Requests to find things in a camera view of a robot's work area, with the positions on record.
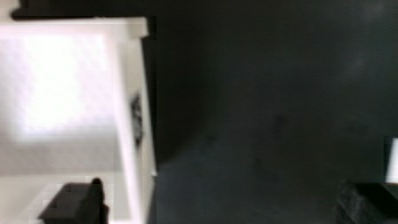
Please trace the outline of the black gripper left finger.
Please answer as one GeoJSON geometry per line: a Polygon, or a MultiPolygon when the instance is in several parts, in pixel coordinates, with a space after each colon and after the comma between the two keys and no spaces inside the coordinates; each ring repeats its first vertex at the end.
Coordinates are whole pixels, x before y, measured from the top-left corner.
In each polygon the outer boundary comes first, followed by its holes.
{"type": "Polygon", "coordinates": [[[39,214],[44,224],[108,224],[103,181],[67,183],[39,214]]]}

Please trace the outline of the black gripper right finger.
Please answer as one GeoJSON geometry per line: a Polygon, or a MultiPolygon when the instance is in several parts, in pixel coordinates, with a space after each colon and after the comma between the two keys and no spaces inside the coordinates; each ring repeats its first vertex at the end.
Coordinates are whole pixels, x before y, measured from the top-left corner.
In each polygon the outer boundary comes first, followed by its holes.
{"type": "Polygon", "coordinates": [[[341,184],[336,224],[398,224],[398,184],[341,184]]]}

